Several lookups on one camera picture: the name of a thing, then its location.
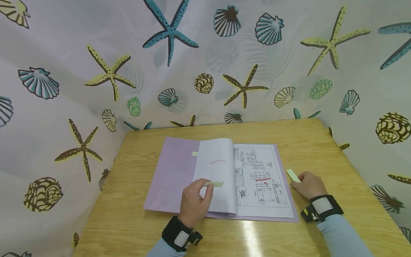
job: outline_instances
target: right hand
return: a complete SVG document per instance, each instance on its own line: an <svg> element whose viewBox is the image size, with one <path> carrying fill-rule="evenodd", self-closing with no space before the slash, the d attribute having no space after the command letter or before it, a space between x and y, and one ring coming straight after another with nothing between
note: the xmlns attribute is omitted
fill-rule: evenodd
<svg viewBox="0 0 411 257"><path fill-rule="evenodd" d="M319 195L328 194L321 178L313 173L305 171L298 175L298 178L301 183L292 181L290 185L308 200Z"/></svg>

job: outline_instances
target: person's hand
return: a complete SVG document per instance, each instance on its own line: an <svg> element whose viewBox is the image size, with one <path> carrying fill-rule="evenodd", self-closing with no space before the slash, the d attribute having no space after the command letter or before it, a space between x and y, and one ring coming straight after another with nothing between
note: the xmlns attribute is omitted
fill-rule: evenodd
<svg viewBox="0 0 411 257"><path fill-rule="evenodd" d="M204 198L200 195L200 190L208 179L197 179L182 191L180 214L178 219L188 228L192 229L208 212L210 207L214 185L210 184L205 191Z"/></svg>
<svg viewBox="0 0 411 257"><path fill-rule="evenodd" d="M295 188L302 196L307 199L328 194L320 177L317 177L311 172L305 171L298 175L301 183L292 181L290 185Z"/></svg>

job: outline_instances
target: light blue sleeve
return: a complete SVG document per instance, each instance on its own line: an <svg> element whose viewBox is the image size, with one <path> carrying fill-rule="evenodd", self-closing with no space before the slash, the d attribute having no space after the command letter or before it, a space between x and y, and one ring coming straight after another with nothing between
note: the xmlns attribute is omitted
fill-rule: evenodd
<svg viewBox="0 0 411 257"><path fill-rule="evenodd" d="M339 214L326 217L317 224L332 257L372 257L360 236L348 221Z"/></svg>
<svg viewBox="0 0 411 257"><path fill-rule="evenodd" d="M186 252L177 252L169 246L163 238L155 244L146 257L182 257Z"/></svg>

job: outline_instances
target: blue starfish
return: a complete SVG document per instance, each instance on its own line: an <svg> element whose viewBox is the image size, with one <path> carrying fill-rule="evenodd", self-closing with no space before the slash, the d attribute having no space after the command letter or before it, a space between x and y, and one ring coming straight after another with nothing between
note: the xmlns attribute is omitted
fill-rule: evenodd
<svg viewBox="0 0 411 257"><path fill-rule="evenodd" d="M394 34L394 33L406 33L411 34L411 22L403 22L391 24L378 29L378 34ZM409 50L411 50L411 38L405 42L397 51L395 51L388 59L381 65L380 69L385 69L391 64L398 61Z"/></svg>
<svg viewBox="0 0 411 257"><path fill-rule="evenodd" d="M177 27L180 24L180 21L182 19L182 16L184 15L185 10L187 9L189 0L183 0L180 4L180 6L177 9L177 12L174 15L173 21L171 24L168 24L166 18L164 17L163 13L161 10L158 8L158 6L153 2L153 0L144 0L145 4L147 7L150 9L150 11L153 13L154 17L158 20L160 25L164 28L164 30L154 34L152 37L150 37L144 44L143 48L149 48L151 46L154 46L157 42L165 39L166 37L169 38L169 61L167 63L167 66L170 66L171 63L171 58L173 57L173 52L174 52L174 39L180 40L182 43L198 48L199 45L186 37L183 33L180 31L177 31Z"/></svg>

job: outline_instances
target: wooden table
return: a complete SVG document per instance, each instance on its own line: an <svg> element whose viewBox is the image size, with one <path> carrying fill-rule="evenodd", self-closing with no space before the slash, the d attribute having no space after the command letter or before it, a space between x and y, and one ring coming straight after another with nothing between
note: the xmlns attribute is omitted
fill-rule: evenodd
<svg viewBox="0 0 411 257"><path fill-rule="evenodd" d="M83 231L74 257L145 256L172 217L143 210L165 137L277 144L284 168L320 176L375 256L409 256L411 246L318 119L129 132ZM307 205L291 189L297 211ZM186 256L329 256L315 224L218 220L197 226L204 239Z"/></svg>

